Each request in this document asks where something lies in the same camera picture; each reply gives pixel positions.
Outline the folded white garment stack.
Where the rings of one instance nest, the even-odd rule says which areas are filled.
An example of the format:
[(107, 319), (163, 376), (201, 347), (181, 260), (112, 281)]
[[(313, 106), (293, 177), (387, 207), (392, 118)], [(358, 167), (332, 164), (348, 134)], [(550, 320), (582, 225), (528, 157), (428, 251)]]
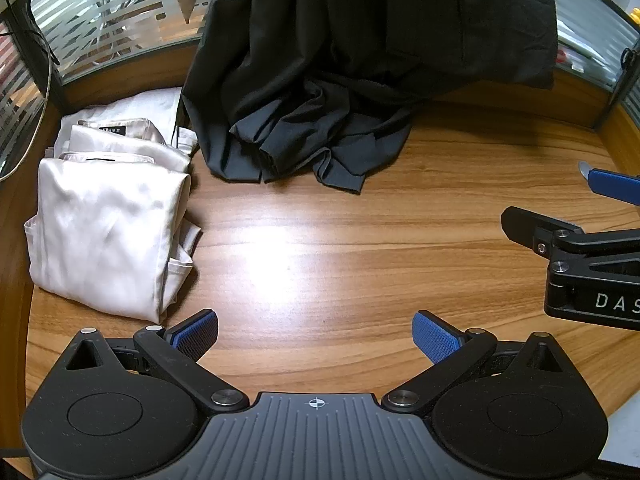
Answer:
[(180, 105), (181, 89), (174, 87), (86, 107), (61, 119), (51, 155), (129, 153), (186, 172), (198, 139), (195, 132), (178, 125)]

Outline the black cloth garment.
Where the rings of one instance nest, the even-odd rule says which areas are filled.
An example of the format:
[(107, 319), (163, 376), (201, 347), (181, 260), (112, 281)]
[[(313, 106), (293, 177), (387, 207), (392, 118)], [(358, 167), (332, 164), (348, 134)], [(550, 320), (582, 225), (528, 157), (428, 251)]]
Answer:
[(430, 99), (549, 88), (557, 46), (555, 0), (212, 0), (182, 98), (214, 176), (359, 193)]

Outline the cream satin shirt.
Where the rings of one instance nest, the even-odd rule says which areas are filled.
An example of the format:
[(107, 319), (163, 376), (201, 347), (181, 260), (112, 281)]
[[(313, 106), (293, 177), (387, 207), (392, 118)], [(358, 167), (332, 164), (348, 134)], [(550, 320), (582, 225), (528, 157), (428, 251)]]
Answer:
[(193, 268), (191, 177), (146, 156), (70, 153), (38, 167), (29, 274), (51, 294), (159, 323)]

